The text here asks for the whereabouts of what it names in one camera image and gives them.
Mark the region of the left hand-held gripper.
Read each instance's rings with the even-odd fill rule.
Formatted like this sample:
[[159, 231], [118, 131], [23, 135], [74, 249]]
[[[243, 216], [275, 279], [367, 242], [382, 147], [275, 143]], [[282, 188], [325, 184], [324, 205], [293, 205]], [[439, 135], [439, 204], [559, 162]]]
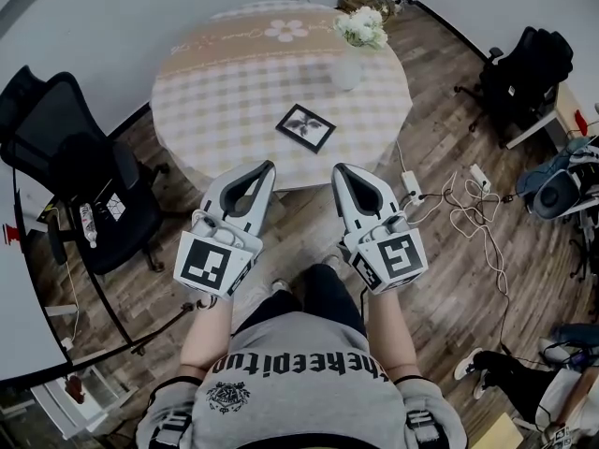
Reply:
[[[182, 232], [173, 277], [231, 299], [263, 250], [258, 236], [276, 178], [272, 161], [239, 165], [212, 181]], [[241, 208], [237, 203], [242, 199]]]

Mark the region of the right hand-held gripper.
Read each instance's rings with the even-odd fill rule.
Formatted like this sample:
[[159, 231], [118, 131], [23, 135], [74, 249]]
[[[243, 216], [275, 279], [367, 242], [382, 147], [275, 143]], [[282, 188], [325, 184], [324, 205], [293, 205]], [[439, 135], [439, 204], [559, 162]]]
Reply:
[[331, 181], [345, 225], [343, 261], [371, 293], [406, 285], [428, 269], [420, 233], [384, 180], [363, 167], [337, 164]]

